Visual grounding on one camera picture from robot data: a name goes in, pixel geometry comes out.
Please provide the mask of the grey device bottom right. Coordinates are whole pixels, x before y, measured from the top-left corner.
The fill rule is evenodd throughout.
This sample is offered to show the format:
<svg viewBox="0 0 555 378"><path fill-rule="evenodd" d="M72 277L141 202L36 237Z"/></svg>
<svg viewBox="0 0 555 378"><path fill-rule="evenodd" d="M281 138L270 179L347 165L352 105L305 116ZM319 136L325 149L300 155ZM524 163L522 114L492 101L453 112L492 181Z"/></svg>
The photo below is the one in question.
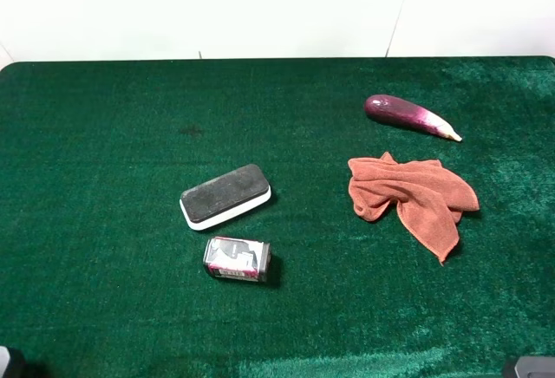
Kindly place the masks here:
<svg viewBox="0 0 555 378"><path fill-rule="evenodd" d="M504 378L554 378L554 356L521 356L506 362L502 369Z"/></svg>

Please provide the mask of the purple eggplant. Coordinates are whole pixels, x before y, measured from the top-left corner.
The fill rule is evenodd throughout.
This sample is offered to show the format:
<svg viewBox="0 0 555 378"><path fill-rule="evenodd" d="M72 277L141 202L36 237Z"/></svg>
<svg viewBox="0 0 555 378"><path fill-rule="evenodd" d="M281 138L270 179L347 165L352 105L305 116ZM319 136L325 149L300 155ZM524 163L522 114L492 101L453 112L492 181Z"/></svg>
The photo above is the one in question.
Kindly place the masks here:
<svg viewBox="0 0 555 378"><path fill-rule="evenodd" d="M444 139L462 141L439 115L410 101L389 94L374 94L364 102L366 115L375 121L409 127Z"/></svg>

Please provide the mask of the orange microfiber cloth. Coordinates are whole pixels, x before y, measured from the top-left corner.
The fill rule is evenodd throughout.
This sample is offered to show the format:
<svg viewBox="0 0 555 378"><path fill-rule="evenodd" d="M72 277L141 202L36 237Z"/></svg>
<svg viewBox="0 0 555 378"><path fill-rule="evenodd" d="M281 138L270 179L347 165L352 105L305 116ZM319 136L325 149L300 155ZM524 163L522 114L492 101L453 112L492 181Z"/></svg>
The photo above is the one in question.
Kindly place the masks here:
<svg viewBox="0 0 555 378"><path fill-rule="evenodd" d="M379 158L353 158L348 193L355 214L375 222L396 206L404 227L444 263L459 243L457 224L480 204L473 188L439 160L398 163L386 152Z"/></svg>

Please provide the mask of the black white device bottom left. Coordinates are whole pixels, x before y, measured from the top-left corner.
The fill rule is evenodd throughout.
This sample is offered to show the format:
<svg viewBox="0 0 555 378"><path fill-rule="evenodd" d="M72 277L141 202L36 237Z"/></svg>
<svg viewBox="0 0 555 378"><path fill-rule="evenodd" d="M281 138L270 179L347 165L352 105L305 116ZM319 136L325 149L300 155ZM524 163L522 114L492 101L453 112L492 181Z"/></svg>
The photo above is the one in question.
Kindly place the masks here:
<svg viewBox="0 0 555 378"><path fill-rule="evenodd" d="M0 347L1 378L20 378L25 366L23 353L19 349Z"/></svg>

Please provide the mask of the black and white eraser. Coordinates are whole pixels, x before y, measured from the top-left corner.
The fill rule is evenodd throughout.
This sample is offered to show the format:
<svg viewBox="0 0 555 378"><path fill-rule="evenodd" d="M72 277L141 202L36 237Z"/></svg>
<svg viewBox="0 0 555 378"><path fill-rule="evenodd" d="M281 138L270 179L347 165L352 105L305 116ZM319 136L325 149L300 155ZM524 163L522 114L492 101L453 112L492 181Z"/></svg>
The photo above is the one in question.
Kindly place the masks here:
<svg viewBox="0 0 555 378"><path fill-rule="evenodd" d="M259 166L249 164L185 190L180 207L188 226L203 231L262 205L271 186Z"/></svg>

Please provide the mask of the small pink black carton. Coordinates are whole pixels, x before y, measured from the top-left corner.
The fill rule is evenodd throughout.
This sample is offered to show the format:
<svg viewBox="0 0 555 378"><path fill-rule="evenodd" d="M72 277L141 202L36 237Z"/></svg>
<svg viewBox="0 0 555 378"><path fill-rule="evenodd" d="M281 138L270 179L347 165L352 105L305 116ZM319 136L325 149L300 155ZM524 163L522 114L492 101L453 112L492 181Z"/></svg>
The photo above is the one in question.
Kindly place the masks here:
<svg viewBox="0 0 555 378"><path fill-rule="evenodd" d="M215 278L265 283L271 261L266 242L214 237L208 240L203 266Z"/></svg>

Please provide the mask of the green felt table mat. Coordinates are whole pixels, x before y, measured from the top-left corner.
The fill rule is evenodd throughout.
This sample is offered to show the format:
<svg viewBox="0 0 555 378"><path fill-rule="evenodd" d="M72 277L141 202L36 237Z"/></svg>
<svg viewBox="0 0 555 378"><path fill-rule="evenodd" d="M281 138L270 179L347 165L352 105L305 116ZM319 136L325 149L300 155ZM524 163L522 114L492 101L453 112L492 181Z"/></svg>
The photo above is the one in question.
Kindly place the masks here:
<svg viewBox="0 0 555 378"><path fill-rule="evenodd" d="M448 140L369 118L393 95ZM444 264L348 161L438 159L477 193ZM268 201L203 231L181 194L259 166ZM269 243L215 278L214 237ZM1 74L1 342L26 377L497 377L554 352L549 57L21 62Z"/></svg>

